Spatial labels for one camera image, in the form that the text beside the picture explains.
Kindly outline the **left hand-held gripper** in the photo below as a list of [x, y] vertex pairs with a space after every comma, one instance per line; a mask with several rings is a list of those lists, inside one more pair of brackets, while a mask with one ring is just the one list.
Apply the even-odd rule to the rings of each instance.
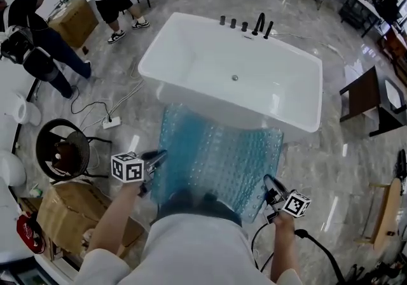
[[167, 150], [119, 153], [111, 156], [111, 175], [123, 184], [139, 185], [139, 196], [148, 193], [147, 182], [150, 175], [166, 160]]

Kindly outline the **teal bubble bath mat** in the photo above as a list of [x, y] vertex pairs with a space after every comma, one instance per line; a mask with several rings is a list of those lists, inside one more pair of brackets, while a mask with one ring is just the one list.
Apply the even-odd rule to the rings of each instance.
[[227, 127], [169, 104], [158, 144], [167, 157], [154, 173], [151, 199], [162, 205], [182, 189], [196, 198], [211, 193], [252, 223], [267, 192], [263, 178], [277, 173], [283, 139], [279, 129]]

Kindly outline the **white bathtub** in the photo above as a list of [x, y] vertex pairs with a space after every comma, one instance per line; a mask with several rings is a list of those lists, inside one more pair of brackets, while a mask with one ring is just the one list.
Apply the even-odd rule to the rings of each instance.
[[291, 140], [320, 125], [321, 60], [273, 36], [173, 13], [138, 71], [159, 101], [231, 127], [276, 127]]

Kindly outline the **person's right forearm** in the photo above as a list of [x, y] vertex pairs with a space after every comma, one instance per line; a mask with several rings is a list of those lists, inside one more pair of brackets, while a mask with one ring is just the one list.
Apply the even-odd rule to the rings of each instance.
[[273, 219], [273, 223], [275, 224], [275, 240], [270, 279], [277, 282], [286, 270], [293, 269], [299, 274], [300, 266], [296, 250], [294, 218], [282, 211]]

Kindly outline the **person's left forearm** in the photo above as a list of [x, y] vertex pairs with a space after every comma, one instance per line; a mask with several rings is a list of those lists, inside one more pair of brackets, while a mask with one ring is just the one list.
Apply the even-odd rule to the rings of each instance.
[[140, 183], [125, 183], [98, 222], [90, 239], [85, 259], [90, 253], [104, 250], [118, 257], [127, 221], [140, 192]]

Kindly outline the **person's dark trousers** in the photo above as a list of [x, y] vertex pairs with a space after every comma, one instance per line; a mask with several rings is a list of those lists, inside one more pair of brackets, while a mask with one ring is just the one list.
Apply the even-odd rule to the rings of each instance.
[[222, 203], [213, 193], [206, 193], [198, 202], [189, 189], [173, 193], [171, 197], [158, 208], [155, 222], [175, 214], [194, 214], [212, 218], [220, 218], [242, 226], [241, 217]]

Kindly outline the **brown bag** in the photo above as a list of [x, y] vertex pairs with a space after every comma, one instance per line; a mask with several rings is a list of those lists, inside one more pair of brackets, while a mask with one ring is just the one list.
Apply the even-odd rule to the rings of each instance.
[[76, 170], [78, 153], [73, 144], [63, 141], [55, 144], [55, 156], [52, 160], [54, 168], [73, 174]]

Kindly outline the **person's white shirt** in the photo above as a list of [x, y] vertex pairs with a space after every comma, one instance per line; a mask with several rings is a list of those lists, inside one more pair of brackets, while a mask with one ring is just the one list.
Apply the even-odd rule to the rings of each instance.
[[302, 285], [293, 268], [273, 282], [254, 264], [243, 229], [208, 216], [175, 214], [151, 227], [131, 269], [104, 249], [85, 256], [74, 285]]

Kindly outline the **large crumpled cardboard box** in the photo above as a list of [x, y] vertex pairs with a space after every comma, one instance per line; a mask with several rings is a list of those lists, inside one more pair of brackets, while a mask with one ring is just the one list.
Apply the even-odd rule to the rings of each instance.
[[[37, 222], [58, 247], [80, 254], [83, 243], [87, 242], [86, 253], [93, 231], [112, 201], [89, 184], [58, 184], [49, 187], [42, 199]], [[144, 228], [129, 217], [117, 255], [134, 244], [143, 233]]]

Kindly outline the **small flat cardboard box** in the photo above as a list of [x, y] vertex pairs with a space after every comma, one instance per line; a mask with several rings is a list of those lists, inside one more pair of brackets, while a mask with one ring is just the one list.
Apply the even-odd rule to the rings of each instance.
[[17, 202], [23, 212], [34, 214], [39, 211], [42, 198], [18, 197]]

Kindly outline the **brown wooden table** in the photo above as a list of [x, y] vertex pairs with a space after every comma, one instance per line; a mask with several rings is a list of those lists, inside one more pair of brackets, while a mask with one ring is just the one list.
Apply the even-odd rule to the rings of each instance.
[[376, 108], [380, 104], [376, 67], [373, 66], [340, 90], [340, 95], [345, 93], [348, 93], [348, 113], [340, 118], [340, 122]]

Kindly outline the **white toilet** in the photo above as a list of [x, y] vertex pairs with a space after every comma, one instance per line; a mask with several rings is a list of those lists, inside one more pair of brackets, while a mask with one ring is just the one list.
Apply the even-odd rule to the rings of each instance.
[[18, 124], [30, 123], [38, 126], [41, 123], [41, 112], [18, 92], [11, 92], [5, 108], [5, 115], [10, 116]]
[[26, 182], [22, 161], [16, 155], [0, 150], [0, 176], [7, 186], [21, 186]]

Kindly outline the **black vanity with white basin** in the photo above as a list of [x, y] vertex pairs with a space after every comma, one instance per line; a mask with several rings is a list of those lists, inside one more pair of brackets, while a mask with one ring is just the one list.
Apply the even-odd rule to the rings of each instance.
[[400, 88], [388, 77], [377, 76], [378, 129], [369, 133], [370, 137], [407, 126], [407, 102]]

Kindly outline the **glass display case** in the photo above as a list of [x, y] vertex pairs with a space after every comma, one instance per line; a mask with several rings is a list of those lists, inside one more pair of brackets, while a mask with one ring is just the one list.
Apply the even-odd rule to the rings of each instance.
[[41, 267], [9, 269], [18, 285], [58, 285]]

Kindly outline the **black table with white top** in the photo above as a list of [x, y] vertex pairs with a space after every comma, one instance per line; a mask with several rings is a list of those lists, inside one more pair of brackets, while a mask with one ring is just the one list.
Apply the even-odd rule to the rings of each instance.
[[367, 0], [346, 0], [339, 10], [341, 23], [347, 22], [365, 37], [372, 28], [380, 25], [384, 19]]

